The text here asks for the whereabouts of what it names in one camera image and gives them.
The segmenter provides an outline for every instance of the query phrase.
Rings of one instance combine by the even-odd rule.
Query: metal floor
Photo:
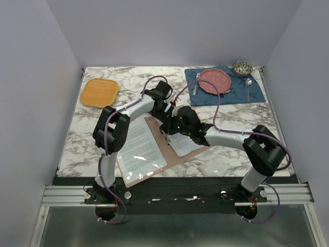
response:
[[[259,206],[256,219],[275,206]],[[97,222],[93,207],[51,207],[41,246],[162,247],[243,246],[312,247],[314,236],[303,205],[282,205],[265,224],[250,224],[237,215],[134,215],[122,225]]]

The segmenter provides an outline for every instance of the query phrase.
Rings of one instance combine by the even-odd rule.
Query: brown clipboard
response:
[[[129,187],[131,187],[131,186],[133,186],[135,184],[138,184],[138,183],[140,183],[140,182],[142,182],[142,181],[144,181],[144,180],[146,180],[148,178],[151,178],[154,175],[156,175],[156,174],[158,174],[160,172],[163,172],[163,171],[165,171],[165,170],[167,170],[167,169],[169,169],[169,168],[171,168],[171,167],[173,167],[175,165],[181,164],[184,161],[186,161],[186,160],[188,160],[188,159],[190,159],[190,158],[192,158],[192,157],[194,157],[194,156],[196,156],[196,155],[198,155],[198,154],[200,154],[200,153],[202,153],[202,152],[204,152],[204,151],[206,151],[206,150],[208,150],[210,148],[210,147],[202,147],[202,148],[197,149],[197,150],[195,150],[193,152],[190,152],[189,154],[187,154],[185,156],[179,157],[176,154],[176,152],[174,151],[174,149],[166,142],[166,140],[162,136],[162,134],[161,134],[161,132],[159,130],[159,124],[156,121],[156,119],[154,117],[152,117],[152,116],[149,116],[149,117],[146,117],[145,118],[145,121],[148,124],[148,126],[149,126],[149,128],[150,128],[150,130],[152,132],[152,135],[153,135],[153,137],[155,139],[155,142],[157,143],[157,145],[158,145],[158,147],[159,147],[159,149],[160,149],[160,151],[161,151],[164,159],[167,162],[167,165],[165,167],[162,167],[162,168],[154,171],[152,173],[152,175],[150,175],[150,176],[144,176],[142,179],[134,180],[134,181],[132,181],[130,183],[127,183],[126,180],[124,179],[124,177],[122,177],[123,178],[123,181],[124,181],[124,184],[125,184],[125,186],[127,188],[129,188]]]

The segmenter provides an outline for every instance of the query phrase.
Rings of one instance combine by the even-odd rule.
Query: bowl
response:
[[[233,70],[237,76],[246,77],[252,72],[252,65],[247,61],[239,60],[233,64]]]

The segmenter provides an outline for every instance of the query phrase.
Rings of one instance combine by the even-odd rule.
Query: spoon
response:
[[[247,80],[246,80],[246,86],[248,87],[248,97],[247,97],[248,102],[250,102],[249,87],[251,86],[251,84],[252,84],[251,79],[250,78],[247,78]]]

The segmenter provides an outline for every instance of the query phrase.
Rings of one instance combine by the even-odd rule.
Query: table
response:
[[[87,81],[92,78],[115,80],[120,89],[113,107],[129,102],[140,94],[147,79],[154,75],[163,75],[168,79],[175,92],[179,92],[185,85],[184,70],[191,67],[87,67],[82,80],[79,96]],[[265,125],[278,136],[278,130],[263,82],[258,69],[251,73],[260,85],[265,96],[265,103],[222,105],[218,112],[217,125],[229,129],[251,129],[258,124]],[[149,83],[151,89],[158,80]],[[186,90],[182,99],[188,100]],[[199,118],[212,123],[216,106],[194,107]],[[102,109],[84,106],[80,99],[72,117],[62,158],[57,175],[59,177],[95,177],[99,152],[92,137]],[[251,163],[244,151],[216,146],[156,175],[156,177],[243,177],[251,167]],[[120,177],[119,169],[115,175]],[[278,177],[288,177],[288,170],[278,171]]]

